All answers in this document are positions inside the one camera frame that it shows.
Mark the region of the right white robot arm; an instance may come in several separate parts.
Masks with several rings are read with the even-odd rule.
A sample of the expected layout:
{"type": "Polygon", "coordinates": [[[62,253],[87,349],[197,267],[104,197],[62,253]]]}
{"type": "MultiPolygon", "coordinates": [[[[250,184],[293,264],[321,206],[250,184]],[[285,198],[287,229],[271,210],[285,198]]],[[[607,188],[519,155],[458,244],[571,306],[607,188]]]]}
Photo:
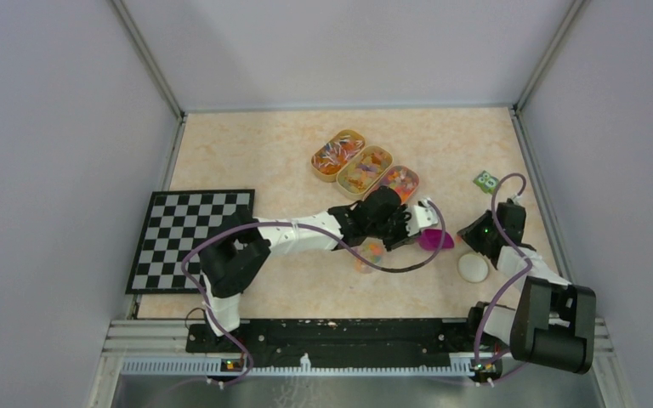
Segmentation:
{"type": "Polygon", "coordinates": [[[587,373],[593,363],[596,295],[552,271],[535,248],[522,241],[526,210],[513,200],[497,204],[458,236],[520,289],[516,308],[478,302],[468,312],[464,337],[476,350],[498,339],[528,363],[587,373]]]}

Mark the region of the purple plastic scoop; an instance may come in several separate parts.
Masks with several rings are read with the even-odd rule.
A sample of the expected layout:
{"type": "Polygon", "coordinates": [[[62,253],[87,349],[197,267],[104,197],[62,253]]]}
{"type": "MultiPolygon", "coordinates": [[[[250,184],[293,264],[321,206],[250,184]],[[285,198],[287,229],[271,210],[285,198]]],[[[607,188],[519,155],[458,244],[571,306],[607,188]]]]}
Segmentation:
{"type": "Polygon", "coordinates": [[[424,251],[436,251],[452,249],[455,242],[448,232],[442,229],[424,229],[417,239],[418,245],[424,251]]]}

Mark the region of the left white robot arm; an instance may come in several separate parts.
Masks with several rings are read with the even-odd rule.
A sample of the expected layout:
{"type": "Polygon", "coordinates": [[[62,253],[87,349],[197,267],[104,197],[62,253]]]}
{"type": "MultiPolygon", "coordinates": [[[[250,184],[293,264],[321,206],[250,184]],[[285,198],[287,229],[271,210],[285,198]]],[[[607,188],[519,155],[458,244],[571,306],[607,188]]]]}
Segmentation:
{"type": "Polygon", "coordinates": [[[238,341],[241,294],[271,256],[305,251],[355,249],[366,239],[392,251],[413,243],[437,224],[433,206],[407,205],[399,194],[380,187],[349,205],[330,207],[302,218],[255,218],[238,210],[224,219],[198,249],[207,295],[207,341],[228,351],[238,341]]]}

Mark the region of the clear plastic cup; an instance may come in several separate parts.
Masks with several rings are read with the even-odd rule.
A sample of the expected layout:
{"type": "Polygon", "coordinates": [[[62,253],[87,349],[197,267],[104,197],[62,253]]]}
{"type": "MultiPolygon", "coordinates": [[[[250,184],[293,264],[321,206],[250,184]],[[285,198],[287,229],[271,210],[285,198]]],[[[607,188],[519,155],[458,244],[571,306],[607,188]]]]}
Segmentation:
{"type": "Polygon", "coordinates": [[[359,258],[355,260],[355,270],[361,274],[370,274],[375,271],[371,264],[381,265],[386,249],[383,244],[375,239],[367,239],[356,248],[359,258]]]}

